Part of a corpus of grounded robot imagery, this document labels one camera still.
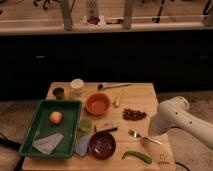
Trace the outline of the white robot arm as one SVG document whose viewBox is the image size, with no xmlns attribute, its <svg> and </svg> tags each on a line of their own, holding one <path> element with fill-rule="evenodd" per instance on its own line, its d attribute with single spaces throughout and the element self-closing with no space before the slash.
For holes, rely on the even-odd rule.
<svg viewBox="0 0 213 171">
<path fill-rule="evenodd" d="M 175 125 L 213 150 L 213 124 L 193 116 L 189 108 L 189 102 L 181 96 L 162 101 L 150 119 L 148 135 L 160 136 Z"/>
</svg>

